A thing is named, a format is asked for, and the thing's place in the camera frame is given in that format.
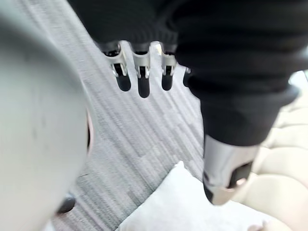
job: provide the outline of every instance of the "white cushion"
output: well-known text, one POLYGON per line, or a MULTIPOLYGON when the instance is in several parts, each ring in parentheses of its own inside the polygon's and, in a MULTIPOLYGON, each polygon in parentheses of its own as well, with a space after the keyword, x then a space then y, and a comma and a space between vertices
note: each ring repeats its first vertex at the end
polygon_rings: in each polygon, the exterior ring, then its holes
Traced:
POLYGON ((179 162, 119 231, 247 231, 269 220, 273 218, 233 201, 211 205, 203 184, 179 162))
POLYGON ((308 231, 308 92, 281 110, 247 185, 233 200, 277 218, 289 230, 308 231))

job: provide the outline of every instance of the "white pillow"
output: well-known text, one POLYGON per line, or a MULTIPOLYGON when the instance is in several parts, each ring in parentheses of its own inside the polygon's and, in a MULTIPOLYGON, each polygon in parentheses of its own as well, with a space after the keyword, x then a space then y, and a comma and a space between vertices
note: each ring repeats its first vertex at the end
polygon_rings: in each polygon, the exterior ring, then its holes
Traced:
POLYGON ((213 206, 180 161, 118 231, 247 231, 272 218, 240 203, 213 206))

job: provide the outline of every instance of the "robotic hand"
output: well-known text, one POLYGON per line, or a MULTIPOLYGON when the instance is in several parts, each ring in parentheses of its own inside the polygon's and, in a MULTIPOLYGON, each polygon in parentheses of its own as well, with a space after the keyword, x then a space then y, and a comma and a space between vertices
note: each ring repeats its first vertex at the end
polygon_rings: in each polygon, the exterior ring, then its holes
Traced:
POLYGON ((110 62, 121 90, 131 83, 120 40, 130 42, 141 97, 150 93, 149 45, 162 44, 162 87, 178 62, 201 100, 204 190, 230 200, 250 173, 258 145, 297 89, 290 75, 308 67, 306 1, 68 0, 110 62))

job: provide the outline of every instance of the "gray carpet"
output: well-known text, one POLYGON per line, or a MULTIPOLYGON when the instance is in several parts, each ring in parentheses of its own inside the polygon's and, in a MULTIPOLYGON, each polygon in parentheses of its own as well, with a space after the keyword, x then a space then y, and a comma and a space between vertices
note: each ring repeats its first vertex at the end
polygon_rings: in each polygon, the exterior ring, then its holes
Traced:
POLYGON ((132 88, 121 92, 106 60, 65 0, 14 0, 75 64, 97 116, 94 149, 71 192, 77 205, 55 217, 58 231, 113 231, 183 160, 201 178, 203 132, 199 102, 177 68, 170 92, 162 90, 160 56, 151 48, 151 95, 138 95, 127 44, 132 88))

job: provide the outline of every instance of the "black wheel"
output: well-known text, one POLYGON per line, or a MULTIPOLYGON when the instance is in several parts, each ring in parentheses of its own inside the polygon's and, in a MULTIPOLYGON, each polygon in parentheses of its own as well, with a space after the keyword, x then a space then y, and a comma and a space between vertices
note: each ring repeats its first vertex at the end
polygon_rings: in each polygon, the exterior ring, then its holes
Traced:
POLYGON ((75 197, 70 193, 66 194, 65 199, 57 213, 63 214, 71 211, 74 208, 75 203, 76 203, 75 197))

